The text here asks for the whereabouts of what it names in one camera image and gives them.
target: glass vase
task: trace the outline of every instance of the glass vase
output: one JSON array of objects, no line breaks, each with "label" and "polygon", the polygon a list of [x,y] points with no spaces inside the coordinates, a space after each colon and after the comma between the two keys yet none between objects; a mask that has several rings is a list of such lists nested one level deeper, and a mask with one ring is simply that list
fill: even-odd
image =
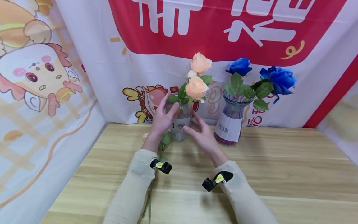
[{"label": "glass vase", "polygon": [[[165,105],[165,112],[168,113],[171,107],[173,106],[172,103],[167,102]],[[189,126],[190,120],[193,116],[193,108],[189,106],[188,101],[186,103],[179,103],[179,107],[176,113],[173,116],[173,122],[170,126],[170,133],[171,136],[177,141],[183,141],[187,133],[184,131],[183,127]]]},{"label": "glass vase", "polygon": [[233,145],[239,141],[241,136],[245,107],[253,99],[247,99],[239,95],[229,95],[226,90],[223,91],[223,97],[226,105],[216,124],[214,136],[221,144]]}]

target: cartoon eye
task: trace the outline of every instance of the cartoon eye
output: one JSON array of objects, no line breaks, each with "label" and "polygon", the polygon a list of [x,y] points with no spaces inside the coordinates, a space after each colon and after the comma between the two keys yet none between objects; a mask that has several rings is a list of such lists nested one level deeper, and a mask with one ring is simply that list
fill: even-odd
[{"label": "cartoon eye", "polygon": [[45,63],[45,68],[47,70],[49,70],[50,72],[53,72],[55,70],[55,67],[51,63],[48,63],[48,62]]},{"label": "cartoon eye", "polygon": [[38,78],[34,73],[28,72],[26,73],[26,79],[30,82],[37,82]]}]

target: beige sleeve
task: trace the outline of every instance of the beige sleeve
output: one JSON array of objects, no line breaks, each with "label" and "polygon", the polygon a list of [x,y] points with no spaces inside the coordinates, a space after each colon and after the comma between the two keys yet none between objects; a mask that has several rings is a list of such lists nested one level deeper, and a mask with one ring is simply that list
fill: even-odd
[{"label": "beige sleeve", "polygon": [[221,171],[234,174],[234,177],[227,183],[220,183],[220,187],[229,197],[238,223],[278,224],[268,207],[247,183],[237,163],[228,161],[217,167],[214,173],[216,175]]},{"label": "beige sleeve", "polygon": [[103,224],[135,224],[143,208],[147,189],[154,179],[151,162],[156,153],[141,149],[134,154],[129,170],[108,208]]}]

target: red banner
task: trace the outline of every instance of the red banner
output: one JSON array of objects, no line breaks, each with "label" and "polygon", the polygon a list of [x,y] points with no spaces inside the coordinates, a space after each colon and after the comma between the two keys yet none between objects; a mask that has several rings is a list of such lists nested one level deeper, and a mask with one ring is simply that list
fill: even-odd
[{"label": "red banner", "polygon": [[302,62],[347,0],[109,0],[118,32],[138,54],[254,64]]}]

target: wrist strap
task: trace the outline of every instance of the wrist strap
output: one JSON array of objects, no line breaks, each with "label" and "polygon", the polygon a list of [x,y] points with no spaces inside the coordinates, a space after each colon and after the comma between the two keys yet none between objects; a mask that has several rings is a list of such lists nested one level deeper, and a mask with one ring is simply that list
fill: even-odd
[{"label": "wrist strap", "polygon": [[151,162],[150,167],[153,169],[159,169],[160,171],[162,171],[165,174],[169,174],[169,172],[173,168],[173,166],[170,165],[169,163],[167,163],[167,162],[161,163],[158,159],[154,159]]},{"label": "wrist strap", "polygon": [[210,180],[206,178],[202,184],[202,186],[210,192],[213,190],[216,185],[220,182],[226,183],[233,178],[234,174],[227,172],[227,171],[220,171],[218,174],[215,175],[214,180]]}]

